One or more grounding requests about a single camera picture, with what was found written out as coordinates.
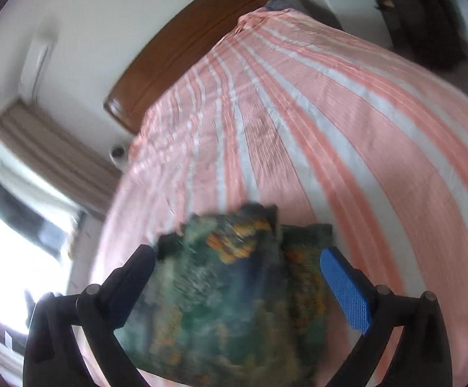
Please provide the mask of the dark clothes with blue jacket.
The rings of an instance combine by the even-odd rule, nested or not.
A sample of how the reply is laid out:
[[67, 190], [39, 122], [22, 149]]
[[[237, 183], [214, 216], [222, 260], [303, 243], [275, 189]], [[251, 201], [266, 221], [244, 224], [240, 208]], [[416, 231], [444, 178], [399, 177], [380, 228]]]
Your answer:
[[465, 59], [457, 16], [449, 0], [391, 0], [421, 65], [449, 70]]

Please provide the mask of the white air conditioner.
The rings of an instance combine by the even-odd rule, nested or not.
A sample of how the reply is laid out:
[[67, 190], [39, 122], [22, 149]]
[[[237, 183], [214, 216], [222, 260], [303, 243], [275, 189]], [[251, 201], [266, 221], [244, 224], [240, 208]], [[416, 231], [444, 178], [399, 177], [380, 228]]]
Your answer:
[[55, 30], [40, 30], [31, 39], [18, 84], [18, 95], [28, 105], [36, 103], [43, 75], [47, 69], [58, 34]]

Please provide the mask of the green floral garment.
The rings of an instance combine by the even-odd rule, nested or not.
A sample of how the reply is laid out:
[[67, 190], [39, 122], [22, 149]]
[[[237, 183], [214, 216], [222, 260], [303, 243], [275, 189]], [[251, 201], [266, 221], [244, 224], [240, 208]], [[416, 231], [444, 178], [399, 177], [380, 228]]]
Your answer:
[[160, 236], [120, 345], [140, 370], [189, 386], [310, 386], [327, 342], [320, 275], [330, 224], [281, 224], [248, 203]]

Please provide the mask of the window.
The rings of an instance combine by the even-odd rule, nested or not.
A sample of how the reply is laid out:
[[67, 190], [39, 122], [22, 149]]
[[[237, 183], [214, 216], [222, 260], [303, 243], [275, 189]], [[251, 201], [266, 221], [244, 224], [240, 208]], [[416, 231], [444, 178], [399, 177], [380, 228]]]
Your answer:
[[0, 323], [26, 334], [36, 302], [68, 291], [69, 250], [84, 217], [0, 140]]

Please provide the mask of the beige curtain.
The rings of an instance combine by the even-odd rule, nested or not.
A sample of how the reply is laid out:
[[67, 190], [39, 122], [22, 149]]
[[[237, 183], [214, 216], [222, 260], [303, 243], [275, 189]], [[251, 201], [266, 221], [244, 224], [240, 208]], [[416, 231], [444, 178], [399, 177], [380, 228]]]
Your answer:
[[16, 101], [0, 116], [0, 140], [56, 190], [105, 217], [121, 173], [37, 107]]

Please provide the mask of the pink striped bed sheet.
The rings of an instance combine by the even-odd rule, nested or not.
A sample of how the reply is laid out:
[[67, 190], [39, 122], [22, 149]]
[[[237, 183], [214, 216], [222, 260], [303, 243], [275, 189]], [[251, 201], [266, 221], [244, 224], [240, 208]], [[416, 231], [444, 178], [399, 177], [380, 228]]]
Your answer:
[[148, 108], [91, 280], [190, 214], [247, 202], [276, 205], [284, 224], [332, 224], [377, 284], [432, 291], [453, 383], [468, 384], [465, 94], [298, 11], [246, 14]]

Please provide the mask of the brown wooden headboard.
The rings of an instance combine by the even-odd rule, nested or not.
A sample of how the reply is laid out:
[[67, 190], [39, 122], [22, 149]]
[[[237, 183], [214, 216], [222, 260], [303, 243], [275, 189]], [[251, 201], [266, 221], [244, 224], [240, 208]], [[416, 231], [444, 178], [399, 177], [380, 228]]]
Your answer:
[[124, 130], [137, 134], [149, 107], [196, 64], [239, 17], [269, 0], [194, 0], [146, 44], [104, 102]]

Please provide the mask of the white round bedside device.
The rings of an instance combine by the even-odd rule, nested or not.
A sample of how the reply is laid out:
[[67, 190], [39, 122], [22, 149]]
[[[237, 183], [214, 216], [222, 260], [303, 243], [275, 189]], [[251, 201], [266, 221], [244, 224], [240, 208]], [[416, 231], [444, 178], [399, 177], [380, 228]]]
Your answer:
[[109, 157], [113, 165], [120, 170], [125, 172], [129, 164], [129, 145], [128, 144], [116, 144], [111, 147]]

